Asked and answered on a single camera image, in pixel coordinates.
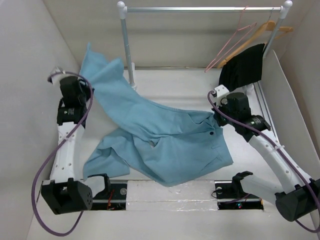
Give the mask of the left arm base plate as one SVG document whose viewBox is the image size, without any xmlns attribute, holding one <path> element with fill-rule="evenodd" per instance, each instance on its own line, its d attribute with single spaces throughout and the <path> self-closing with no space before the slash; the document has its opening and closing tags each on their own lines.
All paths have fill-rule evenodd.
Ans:
<svg viewBox="0 0 320 240">
<path fill-rule="evenodd" d="M 127 204 L 126 181 L 112 182 L 109 192 L 102 191 L 93 198 L 91 211 L 124 211 Z"/>
</svg>

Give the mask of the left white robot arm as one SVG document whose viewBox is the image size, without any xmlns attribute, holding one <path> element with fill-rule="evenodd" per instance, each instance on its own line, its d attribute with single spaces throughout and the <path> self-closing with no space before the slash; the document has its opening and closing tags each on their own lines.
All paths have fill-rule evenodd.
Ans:
<svg viewBox="0 0 320 240">
<path fill-rule="evenodd" d="M 77 76 L 60 81 L 62 98 L 57 110 L 58 143 L 48 181 L 41 187 L 41 195 L 56 215 L 90 210 L 94 197 L 107 198 L 111 183 L 107 174 L 83 176 L 80 163 L 81 140 L 86 128 L 89 86 Z"/>
</svg>

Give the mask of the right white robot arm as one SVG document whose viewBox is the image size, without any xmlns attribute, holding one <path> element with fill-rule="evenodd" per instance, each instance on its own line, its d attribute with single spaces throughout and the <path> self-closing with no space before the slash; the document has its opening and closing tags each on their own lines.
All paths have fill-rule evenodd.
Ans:
<svg viewBox="0 0 320 240">
<path fill-rule="evenodd" d="M 273 205 L 289 222 L 320 209 L 320 181 L 313 179 L 285 151 L 271 126 L 260 115 L 253 115 L 248 97 L 242 92 L 207 94 L 214 118 L 220 127 L 231 125 L 253 147 L 276 175 L 279 185 L 255 176 L 250 171 L 232 177 L 231 191 L 237 198 L 260 197 Z"/>
</svg>

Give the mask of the light blue trousers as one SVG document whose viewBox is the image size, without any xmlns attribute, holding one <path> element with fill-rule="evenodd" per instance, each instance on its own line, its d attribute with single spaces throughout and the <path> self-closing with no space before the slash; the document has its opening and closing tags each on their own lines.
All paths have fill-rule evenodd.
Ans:
<svg viewBox="0 0 320 240">
<path fill-rule="evenodd" d="M 108 61 L 90 47 L 80 74 L 117 125 L 84 164 L 84 177 L 114 178 L 134 169 L 171 187 L 232 165 L 223 129 L 213 113 L 168 107 L 140 96 L 125 79 L 121 59 Z"/>
</svg>

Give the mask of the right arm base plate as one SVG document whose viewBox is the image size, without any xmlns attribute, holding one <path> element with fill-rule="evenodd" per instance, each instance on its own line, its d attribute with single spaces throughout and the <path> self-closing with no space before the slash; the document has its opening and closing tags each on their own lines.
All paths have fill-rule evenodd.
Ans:
<svg viewBox="0 0 320 240">
<path fill-rule="evenodd" d="M 211 196 L 218 210 L 264 210 L 263 201 L 252 194 L 237 190 L 231 182 L 216 182 Z"/>
</svg>

